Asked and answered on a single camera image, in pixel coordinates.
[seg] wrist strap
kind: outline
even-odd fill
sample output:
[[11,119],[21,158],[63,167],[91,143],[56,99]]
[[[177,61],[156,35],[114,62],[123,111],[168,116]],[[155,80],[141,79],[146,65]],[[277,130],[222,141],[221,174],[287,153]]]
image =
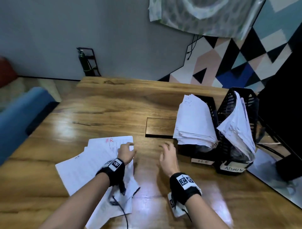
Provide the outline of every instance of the wrist strap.
[[125,185],[123,182],[124,174],[125,174],[125,163],[116,158],[114,160],[108,161],[103,165],[103,167],[96,173],[106,173],[110,180],[110,187],[114,185],[118,185],[120,187],[120,192],[125,193]]
[[175,173],[170,177],[170,188],[172,192],[172,200],[184,205],[187,200],[194,194],[202,195],[200,188],[185,173]]

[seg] red object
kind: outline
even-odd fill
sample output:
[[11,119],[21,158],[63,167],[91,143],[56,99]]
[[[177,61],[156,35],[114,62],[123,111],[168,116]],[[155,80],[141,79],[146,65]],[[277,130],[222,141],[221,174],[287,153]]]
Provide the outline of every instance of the red object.
[[0,57],[0,88],[17,79],[18,75],[4,57]]

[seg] wooden table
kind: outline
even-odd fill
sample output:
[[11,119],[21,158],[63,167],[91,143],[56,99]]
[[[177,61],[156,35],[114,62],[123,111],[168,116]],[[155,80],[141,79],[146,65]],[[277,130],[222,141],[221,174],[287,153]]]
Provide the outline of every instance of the wooden table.
[[[159,144],[147,138],[147,118],[176,119],[184,94],[212,96],[219,107],[227,89],[136,79],[85,77],[0,167],[0,228],[37,228],[68,197],[55,164],[84,150],[90,138],[132,135],[141,189],[128,215],[129,228],[191,228],[175,219],[167,201],[169,181],[159,170]],[[179,156],[180,170],[233,228],[302,228],[302,210],[245,172],[231,177]],[[104,228],[125,228],[124,217]]]

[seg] geometric patterned wall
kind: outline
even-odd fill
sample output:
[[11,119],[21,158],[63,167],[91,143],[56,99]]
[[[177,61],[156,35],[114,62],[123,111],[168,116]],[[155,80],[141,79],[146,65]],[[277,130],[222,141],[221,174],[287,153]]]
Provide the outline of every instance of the geometric patterned wall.
[[169,81],[259,92],[301,39],[301,23],[302,0],[267,0],[243,40],[203,36]]

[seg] forearm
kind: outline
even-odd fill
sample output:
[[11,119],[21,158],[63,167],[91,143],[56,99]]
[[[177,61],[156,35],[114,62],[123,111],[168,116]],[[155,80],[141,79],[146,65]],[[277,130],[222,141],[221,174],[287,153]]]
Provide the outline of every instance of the forearm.
[[185,204],[197,229],[229,229],[214,210],[198,194],[191,196]]
[[83,229],[109,184],[107,174],[98,174],[70,196],[39,229]]

